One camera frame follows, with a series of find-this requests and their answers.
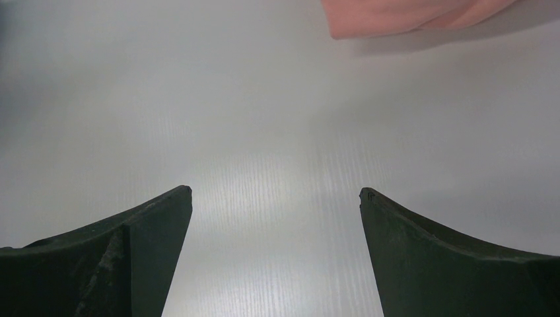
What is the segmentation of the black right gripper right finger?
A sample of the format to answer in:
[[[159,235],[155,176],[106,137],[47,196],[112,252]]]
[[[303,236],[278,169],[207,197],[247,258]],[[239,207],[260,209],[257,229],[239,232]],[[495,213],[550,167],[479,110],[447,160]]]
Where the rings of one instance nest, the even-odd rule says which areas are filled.
[[[360,212],[385,316],[558,316],[559,258],[499,246],[371,189]]]

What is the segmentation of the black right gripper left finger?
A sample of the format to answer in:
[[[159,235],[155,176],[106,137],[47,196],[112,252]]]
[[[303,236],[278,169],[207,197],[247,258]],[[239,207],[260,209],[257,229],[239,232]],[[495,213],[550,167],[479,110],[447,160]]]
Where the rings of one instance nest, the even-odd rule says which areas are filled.
[[[1,249],[2,316],[161,316],[191,219],[178,186],[22,248]]]

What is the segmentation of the pink t-shirt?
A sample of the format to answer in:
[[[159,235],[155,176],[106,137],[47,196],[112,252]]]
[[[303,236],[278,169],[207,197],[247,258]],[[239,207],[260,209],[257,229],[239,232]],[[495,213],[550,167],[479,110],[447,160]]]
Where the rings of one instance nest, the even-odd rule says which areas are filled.
[[[507,9],[514,0],[323,0],[328,29],[336,40],[459,30]]]

